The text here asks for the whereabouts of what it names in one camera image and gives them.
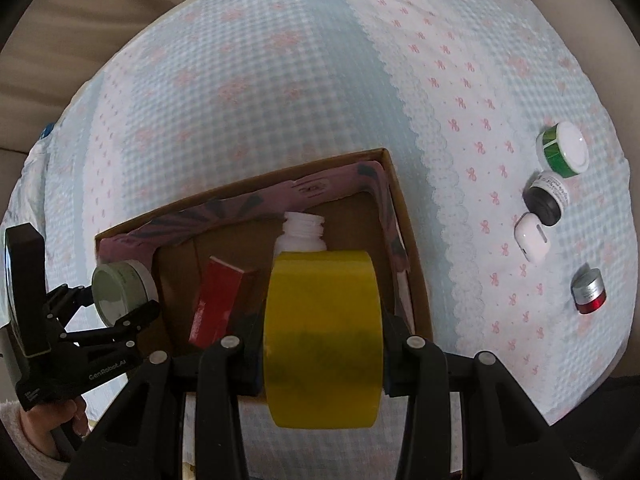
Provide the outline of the left hand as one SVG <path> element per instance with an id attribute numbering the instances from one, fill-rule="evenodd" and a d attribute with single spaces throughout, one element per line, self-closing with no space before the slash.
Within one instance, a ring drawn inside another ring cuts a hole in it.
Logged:
<path id="1" fill-rule="evenodd" d="M 52 431 L 71 422 L 74 433 L 85 437 L 90 428 L 86 414 L 86 401 L 82 396 L 53 404 L 36 405 L 25 412 L 20 408 L 20 421 L 28 442 L 45 456 L 59 458 L 58 446 Z"/>

